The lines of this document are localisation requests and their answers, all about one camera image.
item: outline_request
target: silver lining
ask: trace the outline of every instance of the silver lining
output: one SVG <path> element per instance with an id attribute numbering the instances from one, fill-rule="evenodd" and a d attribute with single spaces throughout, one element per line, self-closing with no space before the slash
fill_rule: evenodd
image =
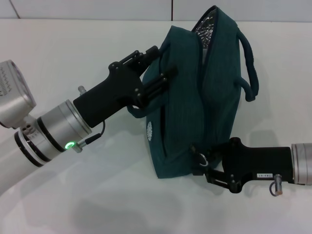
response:
<path id="1" fill-rule="evenodd" d="M 216 10 L 211 11 L 195 29 L 201 39 L 203 49 L 208 49 L 215 25 L 215 13 Z"/>

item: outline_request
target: screw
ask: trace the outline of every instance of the screw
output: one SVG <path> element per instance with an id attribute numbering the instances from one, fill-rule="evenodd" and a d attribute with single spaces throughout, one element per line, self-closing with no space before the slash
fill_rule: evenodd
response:
<path id="1" fill-rule="evenodd" d="M 86 93 L 86 89 L 81 85 L 78 87 L 78 91 L 80 92 L 80 95 L 83 95 L 84 93 Z"/>

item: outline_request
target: white wall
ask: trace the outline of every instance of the white wall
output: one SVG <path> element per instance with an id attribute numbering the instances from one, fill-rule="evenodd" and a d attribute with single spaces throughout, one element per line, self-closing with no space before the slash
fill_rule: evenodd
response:
<path id="1" fill-rule="evenodd" d="M 12 0 L 22 19 L 171 20 L 171 0 Z"/>
<path id="2" fill-rule="evenodd" d="M 239 21 L 312 22 L 312 0 L 174 0 L 174 20 L 199 20 L 217 5 Z"/>
<path id="3" fill-rule="evenodd" d="M 0 18 L 17 18 L 9 0 L 0 0 Z"/>

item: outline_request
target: label sticker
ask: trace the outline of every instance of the label sticker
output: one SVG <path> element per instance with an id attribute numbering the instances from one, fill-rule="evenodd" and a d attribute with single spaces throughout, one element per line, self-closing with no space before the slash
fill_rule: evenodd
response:
<path id="1" fill-rule="evenodd" d="M 268 173 L 258 173 L 257 178 L 273 178 L 273 174 Z"/>

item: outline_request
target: round logo patch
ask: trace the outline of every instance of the round logo patch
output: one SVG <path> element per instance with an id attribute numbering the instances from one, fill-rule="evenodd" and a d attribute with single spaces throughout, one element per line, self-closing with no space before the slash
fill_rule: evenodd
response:
<path id="1" fill-rule="evenodd" d="M 149 141 L 151 141 L 151 139 L 152 139 L 152 134 L 153 134 L 153 128 L 152 128 L 152 123 L 151 123 L 151 122 L 149 122 L 149 123 L 147 124 L 146 132 L 147 132 L 147 139 L 148 139 Z"/>

